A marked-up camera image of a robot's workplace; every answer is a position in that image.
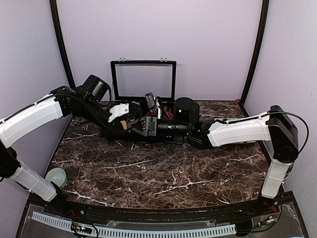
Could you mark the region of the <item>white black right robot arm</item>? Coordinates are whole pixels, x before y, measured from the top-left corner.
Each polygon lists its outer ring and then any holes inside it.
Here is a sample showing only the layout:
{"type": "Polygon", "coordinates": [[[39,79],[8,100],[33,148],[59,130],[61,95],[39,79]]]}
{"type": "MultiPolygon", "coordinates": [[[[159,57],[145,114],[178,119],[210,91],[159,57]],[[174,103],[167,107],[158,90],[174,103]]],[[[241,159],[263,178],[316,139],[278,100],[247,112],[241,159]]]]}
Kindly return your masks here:
{"type": "Polygon", "coordinates": [[[253,211],[263,215],[272,207],[272,200],[283,184],[295,160],[302,152],[298,142],[298,129],[289,118],[292,113],[273,105],[270,110],[256,116],[241,119],[215,119],[211,123],[200,122],[200,106],[190,98],[177,99],[173,105],[173,118],[163,113],[163,106],[153,97],[148,106],[154,116],[144,116],[129,125],[144,137],[184,136],[187,143],[197,149],[209,149],[227,144],[251,141],[270,141],[273,146],[261,198],[253,203],[253,211]]]}

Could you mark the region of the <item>brown argyle sock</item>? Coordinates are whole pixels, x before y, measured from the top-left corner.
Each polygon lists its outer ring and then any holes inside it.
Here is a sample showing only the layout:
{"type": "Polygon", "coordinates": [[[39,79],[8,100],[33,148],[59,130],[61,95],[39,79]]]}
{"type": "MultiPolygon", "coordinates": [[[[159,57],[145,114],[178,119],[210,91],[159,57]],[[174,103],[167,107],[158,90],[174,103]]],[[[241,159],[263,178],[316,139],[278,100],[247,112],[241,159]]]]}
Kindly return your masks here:
{"type": "Polygon", "coordinates": [[[120,124],[124,131],[126,130],[132,130],[139,121],[136,119],[127,119],[127,120],[121,120],[120,124]]]}

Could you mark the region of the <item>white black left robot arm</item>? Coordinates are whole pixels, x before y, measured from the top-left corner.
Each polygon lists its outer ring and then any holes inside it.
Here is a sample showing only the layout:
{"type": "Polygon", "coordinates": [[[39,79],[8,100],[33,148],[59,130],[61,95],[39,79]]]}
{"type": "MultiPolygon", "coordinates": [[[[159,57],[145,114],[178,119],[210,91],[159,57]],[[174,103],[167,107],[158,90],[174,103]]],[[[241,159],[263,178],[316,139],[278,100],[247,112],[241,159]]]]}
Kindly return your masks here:
{"type": "Polygon", "coordinates": [[[111,87],[90,75],[83,85],[71,89],[61,86],[42,99],[30,104],[0,121],[0,176],[11,179],[30,193],[50,202],[50,207],[59,216],[66,216],[70,206],[61,196],[60,189],[53,182],[26,166],[18,159],[13,149],[15,142],[41,126],[68,115],[82,117],[108,131],[126,132],[120,121],[130,117],[140,118],[141,107],[135,102],[101,104],[101,99],[111,87]]]}

